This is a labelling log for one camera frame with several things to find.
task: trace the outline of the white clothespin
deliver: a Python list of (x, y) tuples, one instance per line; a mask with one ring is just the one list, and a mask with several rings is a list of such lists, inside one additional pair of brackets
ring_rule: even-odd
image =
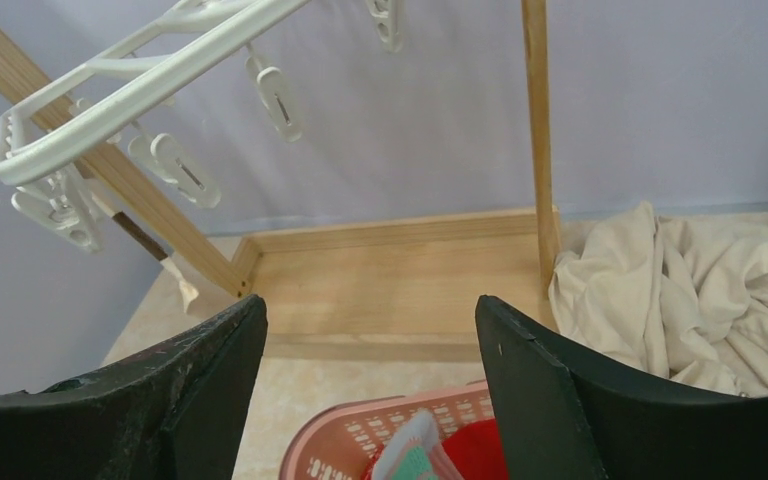
[(268, 65), (265, 57), (258, 55), (247, 44), (249, 58), (246, 71), (257, 87), (260, 101), (269, 112), (269, 118), (278, 133), (288, 142), (302, 137), (302, 122), (286, 77), (277, 67)]
[(216, 182), (201, 169), (168, 133), (161, 133), (151, 141), (151, 156), (166, 171), (184, 197), (201, 208), (213, 208), (222, 196)]
[(402, 18), (404, 0), (366, 0), (369, 13), (375, 20), (378, 37), (384, 44), (384, 50), (396, 53), (402, 49)]
[(101, 250), (95, 223), (101, 212), (74, 164), (17, 189), (12, 198), (17, 211), (86, 252)]
[(166, 183), (174, 184), (175, 177), (169, 174), (160, 162), (151, 154), (151, 142), (154, 141), (154, 135), (148, 133), (140, 122), (134, 120), (131, 125), (140, 132), (128, 143), (128, 155), (140, 165), (146, 167), (151, 173)]
[(178, 189), (200, 208), (213, 208), (219, 204), (222, 193), (216, 182), (205, 173), (168, 133), (154, 136), (138, 121), (131, 122), (140, 135), (128, 144), (128, 155), (146, 167), (158, 178)]

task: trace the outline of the floor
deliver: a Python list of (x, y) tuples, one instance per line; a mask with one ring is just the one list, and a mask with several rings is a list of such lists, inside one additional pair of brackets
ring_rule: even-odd
[[(758, 214), (750, 219), (768, 221)], [(580, 247), (593, 222), (564, 224), (564, 247)], [(229, 258), (238, 238), (213, 239)], [(193, 327), (234, 299), (212, 287), (181, 262), (201, 296), (183, 312), (177, 285), (161, 273), (105, 364), (117, 361)], [(235, 479), (275, 479), (287, 445), (311, 417), (341, 403), (410, 395), (465, 385), (484, 377), (480, 363), (357, 362), (264, 358), (237, 457)]]

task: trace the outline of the crumpled fabric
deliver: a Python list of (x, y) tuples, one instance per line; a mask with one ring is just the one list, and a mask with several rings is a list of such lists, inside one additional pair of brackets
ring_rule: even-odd
[(558, 256), (561, 334), (634, 368), (732, 395), (768, 395), (768, 226), (667, 218), (596, 224)]

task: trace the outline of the wooden plank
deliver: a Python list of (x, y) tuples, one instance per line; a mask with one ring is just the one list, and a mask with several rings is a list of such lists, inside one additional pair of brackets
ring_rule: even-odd
[(281, 335), (270, 334), (266, 341), (264, 357), (300, 358), (305, 360), (352, 360), (352, 361), (400, 361), (400, 362), (480, 362), (478, 339), (438, 336), (426, 343), (417, 336), (401, 335), (399, 341), (392, 338), (352, 341), (333, 336), (307, 335), (303, 341), (294, 342)]
[[(0, 29), (0, 93), (17, 103), (50, 83), (45, 73)], [(33, 120), (43, 130), (68, 122), (70, 102), (61, 97)], [(84, 165), (206, 278), (234, 296), (243, 279), (192, 222), (116, 147), (101, 144)]]
[(249, 237), (240, 240), (240, 245), (237, 247), (237, 251), (234, 252), (231, 264), (234, 265), (234, 269), (243, 277), (243, 294), (251, 292), (251, 279), (262, 256), (263, 252), (257, 241)]
[(546, 0), (522, 0), (522, 26), (528, 73), (528, 105), (534, 193), (537, 201), (538, 251), (543, 294), (548, 296), (560, 251), (560, 235), (552, 211), (552, 146), (549, 124), (549, 51)]
[(291, 336), (474, 335), (475, 304), (497, 295), (554, 326), (534, 234), (265, 252), (253, 293), (273, 340)]
[(264, 253), (437, 242), (537, 232), (534, 209), (438, 215), (253, 235)]

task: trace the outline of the plastic basket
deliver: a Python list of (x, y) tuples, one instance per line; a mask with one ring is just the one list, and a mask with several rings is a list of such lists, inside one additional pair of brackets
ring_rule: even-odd
[(442, 438), (494, 418), (487, 382), (331, 407), (296, 434), (281, 463), (282, 480), (360, 480), (377, 450), (419, 409), (434, 414)]

